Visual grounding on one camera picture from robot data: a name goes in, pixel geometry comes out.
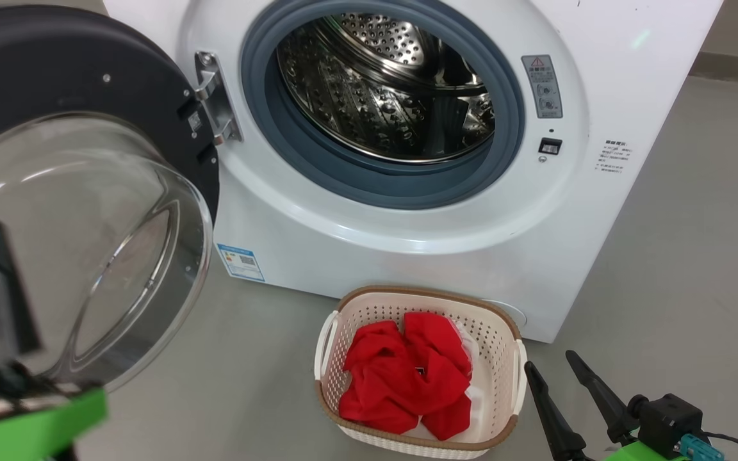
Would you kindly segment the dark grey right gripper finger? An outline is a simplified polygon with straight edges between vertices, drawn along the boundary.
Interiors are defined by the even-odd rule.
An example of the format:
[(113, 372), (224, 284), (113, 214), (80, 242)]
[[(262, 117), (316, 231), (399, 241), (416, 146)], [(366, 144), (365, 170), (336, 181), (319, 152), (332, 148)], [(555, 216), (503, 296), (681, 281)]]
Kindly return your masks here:
[(607, 426), (607, 436), (612, 443), (627, 446), (637, 441), (639, 422), (627, 412), (627, 405), (573, 350), (566, 350), (566, 361), (580, 385), (591, 394), (595, 405)]
[(544, 377), (533, 362), (524, 365), (525, 376), (531, 390), (548, 449), (553, 460), (586, 460), (586, 443), (573, 431), (550, 396)]

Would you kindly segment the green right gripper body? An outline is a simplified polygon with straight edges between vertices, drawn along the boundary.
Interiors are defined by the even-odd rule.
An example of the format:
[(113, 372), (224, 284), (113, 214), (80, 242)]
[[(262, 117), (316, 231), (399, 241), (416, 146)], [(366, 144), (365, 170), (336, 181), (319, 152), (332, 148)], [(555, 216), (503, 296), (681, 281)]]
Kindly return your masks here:
[(647, 444), (644, 441), (635, 441), (608, 452), (603, 460), (689, 460), (689, 457), (680, 452), (678, 442)]

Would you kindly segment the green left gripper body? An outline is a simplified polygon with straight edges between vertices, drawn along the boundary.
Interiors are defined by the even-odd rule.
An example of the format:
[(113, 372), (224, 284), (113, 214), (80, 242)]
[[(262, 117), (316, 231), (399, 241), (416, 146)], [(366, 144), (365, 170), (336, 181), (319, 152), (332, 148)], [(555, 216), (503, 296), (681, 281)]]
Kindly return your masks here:
[(54, 382), (23, 365), (0, 368), (0, 460), (77, 460), (79, 438), (106, 420), (97, 382)]

